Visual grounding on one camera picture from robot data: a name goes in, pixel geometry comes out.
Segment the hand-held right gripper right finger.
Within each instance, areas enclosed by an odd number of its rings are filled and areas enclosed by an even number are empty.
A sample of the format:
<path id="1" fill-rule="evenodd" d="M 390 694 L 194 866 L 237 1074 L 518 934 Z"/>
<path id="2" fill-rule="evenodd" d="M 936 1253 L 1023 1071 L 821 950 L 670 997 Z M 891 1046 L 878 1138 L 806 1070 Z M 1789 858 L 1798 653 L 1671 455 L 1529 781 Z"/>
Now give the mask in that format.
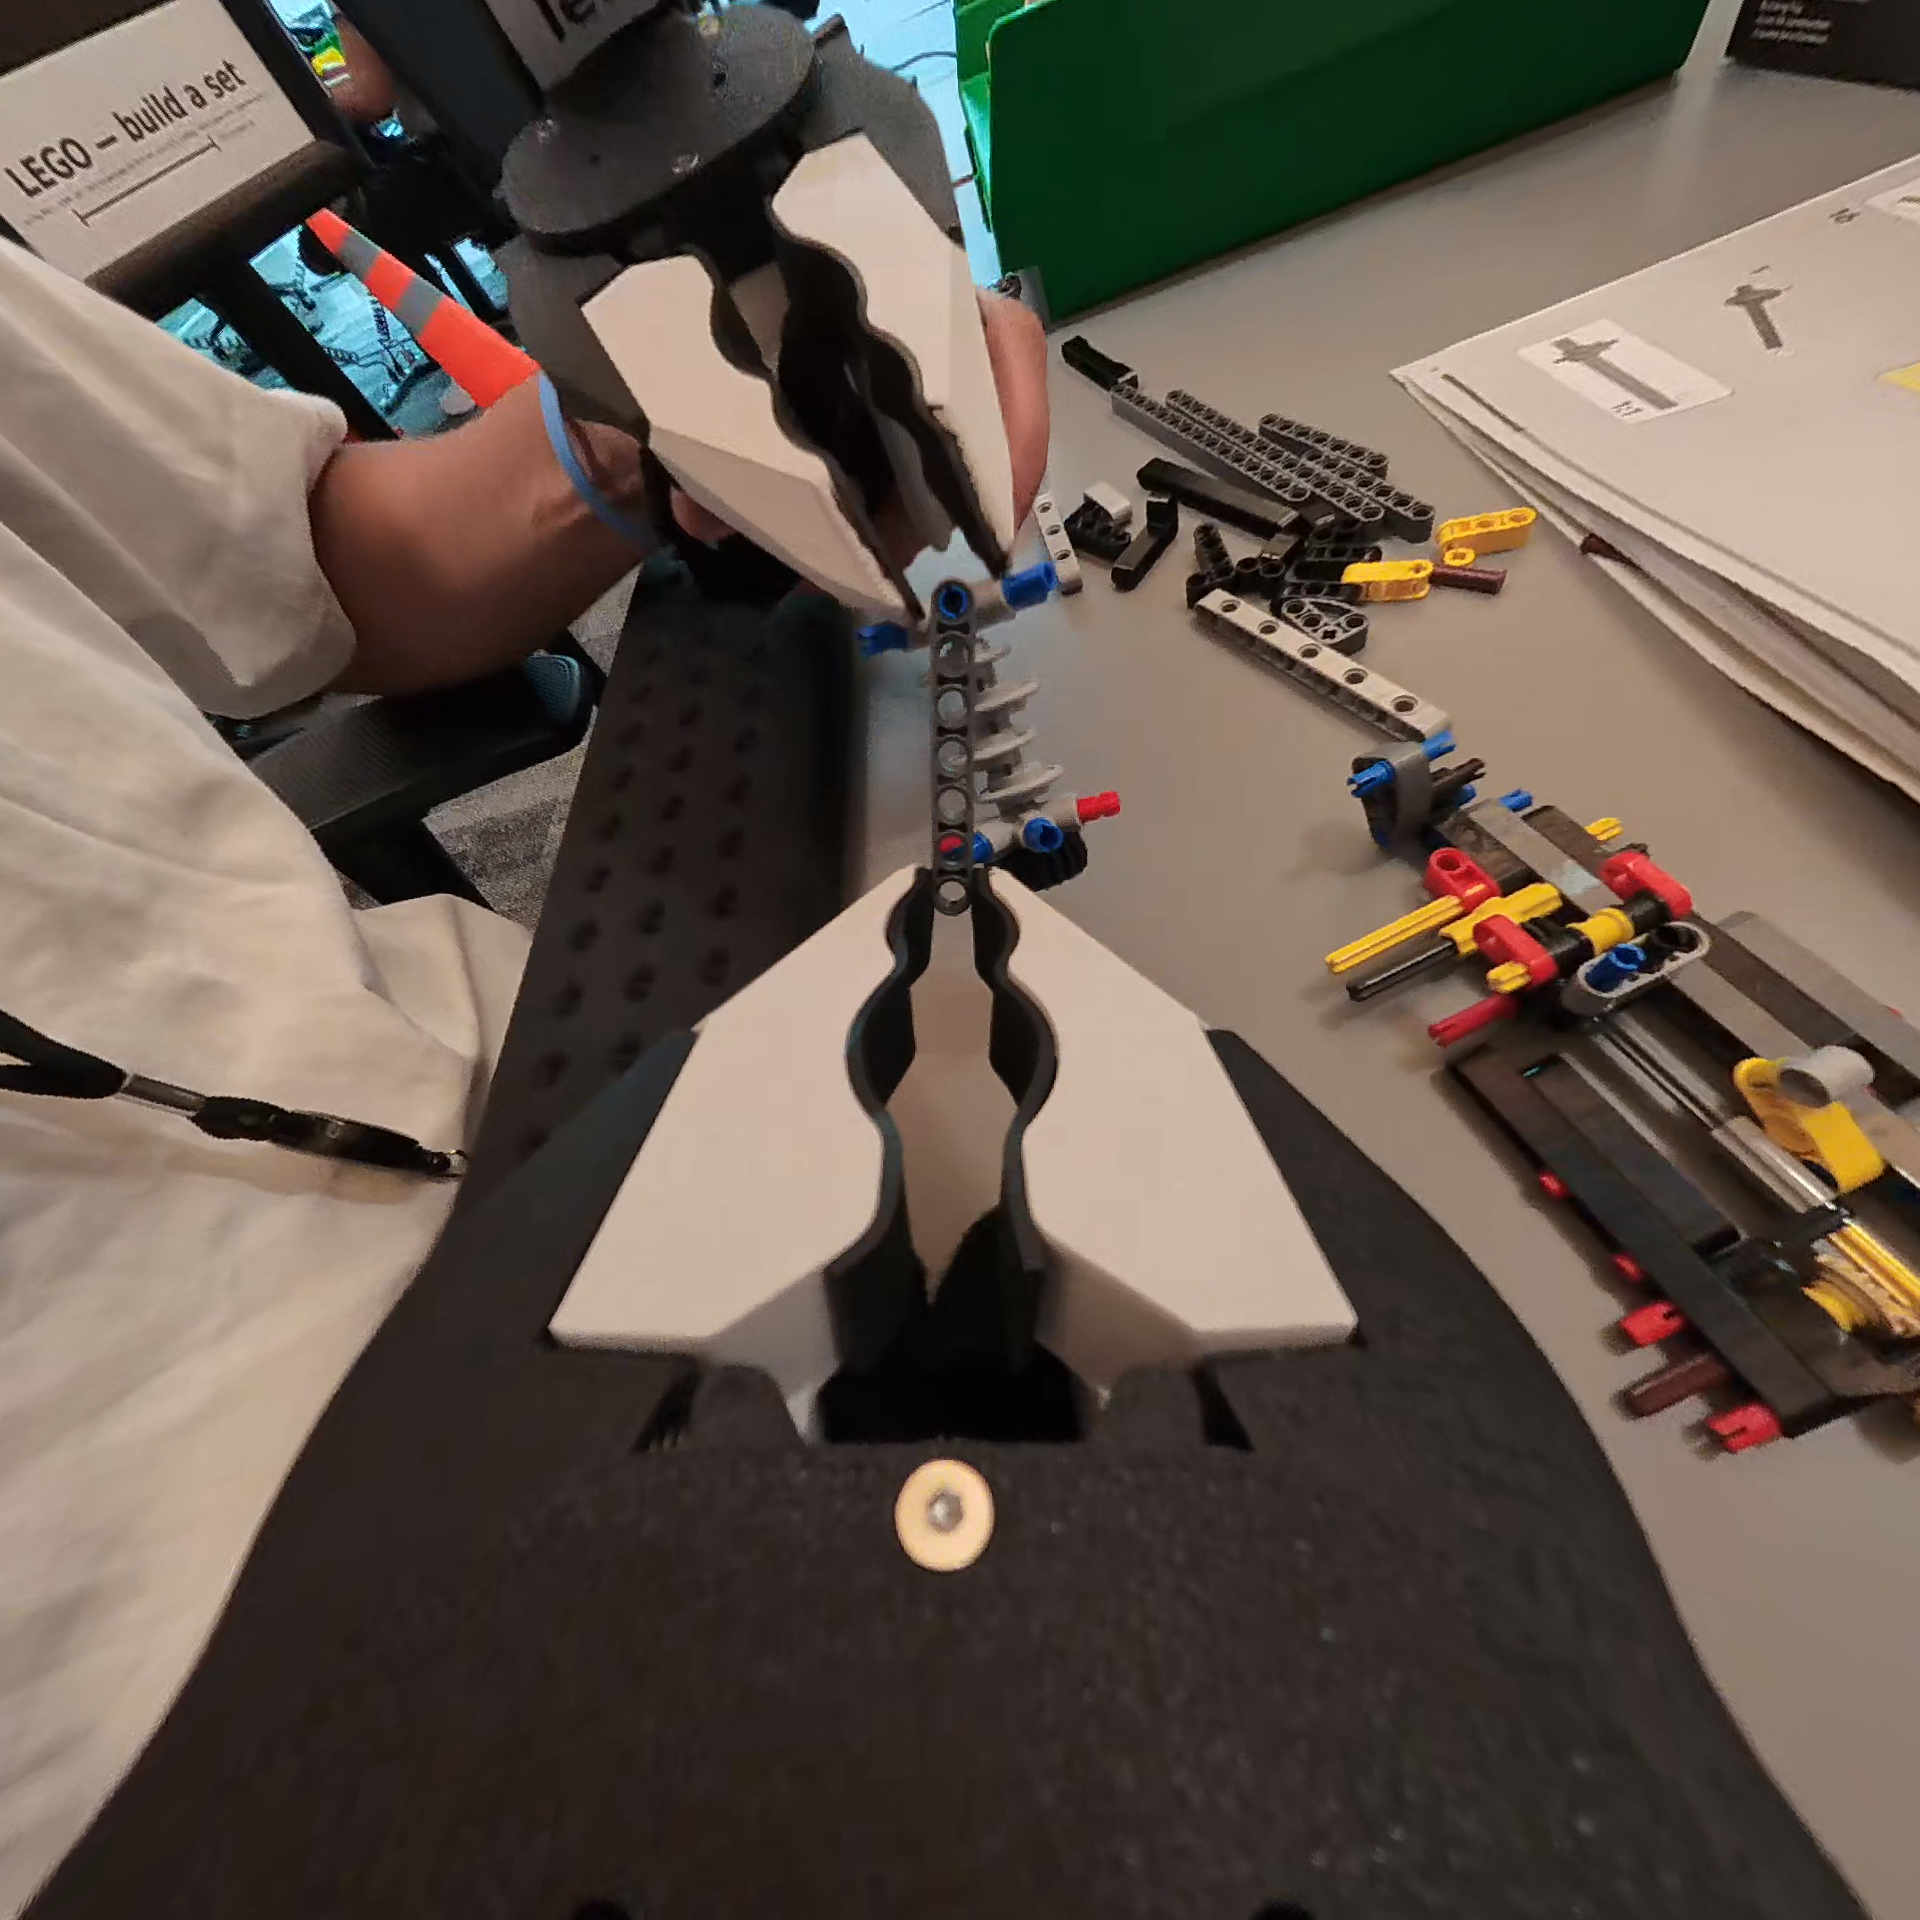
<path id="1" fill-rule="evenodd" d="M 1344 1345 L 1357 1310 L 1221 1048 L 1225 1031 L 1018 880 L 975 884 L 1001 1206 L 1035 1340 L 1101 1404 L 1133 1374 Z"/>

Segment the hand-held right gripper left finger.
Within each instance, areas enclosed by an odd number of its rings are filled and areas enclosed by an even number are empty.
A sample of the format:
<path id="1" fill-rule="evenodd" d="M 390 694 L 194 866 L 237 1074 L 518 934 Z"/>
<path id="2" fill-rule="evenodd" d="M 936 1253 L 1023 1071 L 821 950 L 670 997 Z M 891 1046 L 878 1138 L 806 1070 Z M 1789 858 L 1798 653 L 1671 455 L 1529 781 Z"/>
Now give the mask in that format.
<path id="1" fill-rule="evenodd" d="M 821 1394 L 925 1306 L 889 1101 L 917 1056 L 925 872 L 898 868 L 698 1021 L 547 1334 Z"/>

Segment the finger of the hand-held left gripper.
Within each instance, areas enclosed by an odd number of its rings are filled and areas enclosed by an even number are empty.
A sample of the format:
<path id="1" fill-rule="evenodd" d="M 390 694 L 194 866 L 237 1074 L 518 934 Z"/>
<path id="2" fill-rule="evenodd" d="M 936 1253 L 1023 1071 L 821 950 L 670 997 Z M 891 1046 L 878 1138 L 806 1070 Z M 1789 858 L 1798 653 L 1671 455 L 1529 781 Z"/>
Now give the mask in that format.
<path id="1" fill-rule="evenodd" d="M 921 622 L 841 466 L 781 416 L 728 289 L 698 253 L 615 269 L 579 304 L 672 489 L 867 622 Z"/>
<path id="2" fill-rule="evenodd" d="M 1017 542 L 1011 453 L 968 263 L 875 144 L 806 152 L 771 199 L 786 284 L 822 304 L 880 421 L 895 489 L 1001 575 Z"/>

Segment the dark grey lego beam assembly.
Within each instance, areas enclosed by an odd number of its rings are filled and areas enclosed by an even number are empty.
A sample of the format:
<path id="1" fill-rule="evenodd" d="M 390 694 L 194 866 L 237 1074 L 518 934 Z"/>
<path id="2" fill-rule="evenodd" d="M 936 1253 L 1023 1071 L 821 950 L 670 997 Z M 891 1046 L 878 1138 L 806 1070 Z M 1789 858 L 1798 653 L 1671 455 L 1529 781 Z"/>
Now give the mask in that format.
<path id="1" fill-rule="evenodd" d="M 1070 791 L 1065 770 L 1038 751 L 1025 708 L 1035 678 L 1010 672 L 994 630 L 1059 590 L 1048 561 L 994 582 L 938 582 L 917 628 L 875 622 L 857 633 L 864 655 L 922 653 L 929 736 L 927 866 L 941 916 L 965 916 L 974 877 L 1010 872 L 1032 893 L 1087 868 L 1087 828 L 1115 817 L 1112 791 Z"/>

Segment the person's left forearm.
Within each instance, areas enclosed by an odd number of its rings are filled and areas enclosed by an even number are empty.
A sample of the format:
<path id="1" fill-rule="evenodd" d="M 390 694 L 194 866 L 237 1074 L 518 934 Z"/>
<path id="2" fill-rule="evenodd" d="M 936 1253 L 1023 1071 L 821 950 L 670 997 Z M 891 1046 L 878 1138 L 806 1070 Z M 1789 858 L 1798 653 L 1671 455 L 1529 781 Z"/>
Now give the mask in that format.
<path id="1" fill-rule="evenodd" d="M 632 566 L 584 505 L 520 381 L 438 439 L 349 444 L 307 490 L 346 655 L 328 690 L 405 696 L 538 652 Z"/>

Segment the pile of black lego beams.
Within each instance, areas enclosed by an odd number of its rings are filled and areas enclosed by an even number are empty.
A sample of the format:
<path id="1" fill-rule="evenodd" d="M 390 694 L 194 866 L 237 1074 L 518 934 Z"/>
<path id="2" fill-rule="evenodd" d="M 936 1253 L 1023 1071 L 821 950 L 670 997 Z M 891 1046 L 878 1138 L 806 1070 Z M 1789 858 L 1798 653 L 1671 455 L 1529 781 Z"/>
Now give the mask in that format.
<path id="1" fill-rule="evenodd" d="M 1342 615 L 1360 605 L 1350 566 L 1384 559 L 1389 544 L 1426 544 L 1435 530 L 1432 505 L 1397 486 L 1384 455 L 1362 444 L 1287 416 L 1248 425 L 1179 388 L 1152 393 L 1081 333 L 1059 356 L 1158 447 L 1136 472 L 1145 496 L 1254 542 L 1239 557 L 1216 535 L 1193 535 L 1191 600 L 1235 590 L 1271 607 L 1301 600 Z"/>

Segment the lego chassis assembly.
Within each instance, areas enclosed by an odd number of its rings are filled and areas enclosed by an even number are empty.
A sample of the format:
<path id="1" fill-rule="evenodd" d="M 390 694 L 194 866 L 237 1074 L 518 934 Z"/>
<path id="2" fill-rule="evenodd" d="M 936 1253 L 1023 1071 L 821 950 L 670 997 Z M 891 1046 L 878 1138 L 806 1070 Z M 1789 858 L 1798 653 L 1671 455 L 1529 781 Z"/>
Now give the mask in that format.
<path id="1" fill-rule="evenodd" d="M 1426 901 L 1334 949 L 1353 1002 L 1459 975 L 1449 1084 L 1609 1256 L 1632 1420 L 1721 1454 L 1918 1401 L 1914 1024 L 1754 913 L 1712 919 L 1617 821 L 1480 792 L 1447 726 L 1350 762 Z"/>

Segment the long light grey lego beam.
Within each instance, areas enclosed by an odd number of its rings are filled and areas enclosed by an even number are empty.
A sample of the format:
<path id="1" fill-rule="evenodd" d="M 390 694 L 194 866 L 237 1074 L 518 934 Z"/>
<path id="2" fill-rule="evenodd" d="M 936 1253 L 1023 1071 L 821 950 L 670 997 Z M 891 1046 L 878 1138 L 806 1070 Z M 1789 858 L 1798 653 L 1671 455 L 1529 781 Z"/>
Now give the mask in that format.
<path id="1" fill-rule="evenodd" d="M 1235 591 L 1205 591 L 1191 612 L 1218 640 L 1306 687 L 1315 700 L 1362 720 L 1399 742 L 1432 744 L 1451 737 L 1451 718 L 1438 704 L 1378 674 L 1357 655 L 1338 655 L 1280 622 L 1271 605 Z"/>

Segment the lego instruction booklet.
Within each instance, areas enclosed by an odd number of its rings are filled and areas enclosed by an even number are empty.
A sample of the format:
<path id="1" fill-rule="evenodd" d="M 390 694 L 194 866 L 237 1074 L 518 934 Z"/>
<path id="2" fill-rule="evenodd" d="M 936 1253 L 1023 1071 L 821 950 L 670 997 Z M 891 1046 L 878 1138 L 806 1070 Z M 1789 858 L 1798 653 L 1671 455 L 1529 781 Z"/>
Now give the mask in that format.
<path id="1" fill-rule="evenodd" d="M 1914 800 L 1914 157 L 1394 380 L 1694 653 Z"/>

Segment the lego set box yellow car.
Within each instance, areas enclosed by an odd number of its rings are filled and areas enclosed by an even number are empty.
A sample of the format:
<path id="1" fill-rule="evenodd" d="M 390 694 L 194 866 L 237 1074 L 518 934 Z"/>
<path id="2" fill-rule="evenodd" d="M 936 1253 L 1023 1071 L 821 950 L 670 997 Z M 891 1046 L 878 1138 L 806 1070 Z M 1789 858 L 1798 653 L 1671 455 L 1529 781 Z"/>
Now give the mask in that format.
<path id="1" fill-rule="evenodd" d="M 1741 2 L 1722 53 L 1762 71 L 1918 90 L 1918 2 Z"/>

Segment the person's left hand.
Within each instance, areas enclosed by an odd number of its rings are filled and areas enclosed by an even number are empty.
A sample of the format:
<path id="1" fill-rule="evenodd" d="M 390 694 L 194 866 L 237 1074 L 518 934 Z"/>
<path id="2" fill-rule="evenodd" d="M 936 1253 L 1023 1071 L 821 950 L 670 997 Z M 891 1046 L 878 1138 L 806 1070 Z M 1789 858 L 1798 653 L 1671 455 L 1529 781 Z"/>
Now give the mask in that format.
<path id="1" fill-rule="evenodd" d="M 1032 511 L 1048 462 L 1047 336 L 1038 316 L 1010 297 L 975 292 L 975 304 L 1010 456 L 1015 527 L 1021 527 Z M 635 439 L 590 421 L 575 421 L 571 433 L 598 486 L 619 509 L 643 518 L 653 533 L 659 533 L 663 517 L 670 517 L 685 536 L 705 546 L 734 536 L 730 522 L 675 489 L 670 489 L 665 508 L 651 502 Z"/>

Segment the blue wristband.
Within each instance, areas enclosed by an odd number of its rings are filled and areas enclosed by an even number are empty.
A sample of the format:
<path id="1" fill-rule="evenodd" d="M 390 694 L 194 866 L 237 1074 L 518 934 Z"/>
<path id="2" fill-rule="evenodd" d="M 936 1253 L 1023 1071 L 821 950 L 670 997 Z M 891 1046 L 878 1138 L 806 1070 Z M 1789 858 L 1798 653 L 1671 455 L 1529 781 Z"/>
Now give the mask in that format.
<path id="1" fill-rule="evenodd" d="M 641 556 L 655 550 L 658 540 L 653 527 L 643 518 L 635 518 L 627 511 L 619 509 L 616 502 L 591 477 L 591 470 L 571 433 L 571 421 L 561 408 L 559 391 L 552 376 L 543 370 L 535 372 L 535 394 L 545 444 L 577 502 L 602 527 L 607 527 L 627 546 L 637 549 Z"/>

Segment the orange grey striped pole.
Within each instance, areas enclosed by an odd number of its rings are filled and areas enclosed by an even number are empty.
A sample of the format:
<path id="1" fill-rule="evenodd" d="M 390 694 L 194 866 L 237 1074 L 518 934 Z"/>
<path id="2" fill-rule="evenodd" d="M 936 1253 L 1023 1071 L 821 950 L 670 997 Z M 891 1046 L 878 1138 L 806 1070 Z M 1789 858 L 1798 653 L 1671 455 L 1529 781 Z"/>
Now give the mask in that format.
<path id="1" fill-rule="evenodd" d="M 304 228 L 330 260 L 362 284 L 478 408 L 488 408 L 537 380 L 537 364 L 528 352 L 480 319 L 456 295 L 418 274 L 333 210 L 318 207 L 306 217 Z"/>

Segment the green plastic bin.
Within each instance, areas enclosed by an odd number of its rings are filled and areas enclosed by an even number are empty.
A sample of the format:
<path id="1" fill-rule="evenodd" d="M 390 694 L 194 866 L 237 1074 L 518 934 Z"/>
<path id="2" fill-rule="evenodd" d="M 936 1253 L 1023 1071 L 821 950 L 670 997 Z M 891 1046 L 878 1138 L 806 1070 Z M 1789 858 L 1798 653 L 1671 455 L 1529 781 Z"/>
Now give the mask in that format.
<path id="1" fill-rule="evenodd" d="M 1071 319 L 1666 80 L 1703 2 L 952 4 L 999 263 Z"/>

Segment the black office chair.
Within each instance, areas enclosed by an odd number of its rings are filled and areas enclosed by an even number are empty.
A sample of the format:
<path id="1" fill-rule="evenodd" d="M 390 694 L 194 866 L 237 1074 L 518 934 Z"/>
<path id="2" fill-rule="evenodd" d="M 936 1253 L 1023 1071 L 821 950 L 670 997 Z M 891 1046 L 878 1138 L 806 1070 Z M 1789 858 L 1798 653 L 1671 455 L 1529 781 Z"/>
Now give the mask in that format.
<path id="1" fill-rule="evenodd" d="M 426 816 L 586 737 L 607 677 L 567 634 L 493 677 L 418 694 L 323 700 L 210 724 L 378 904 L 488 904 Z"/>

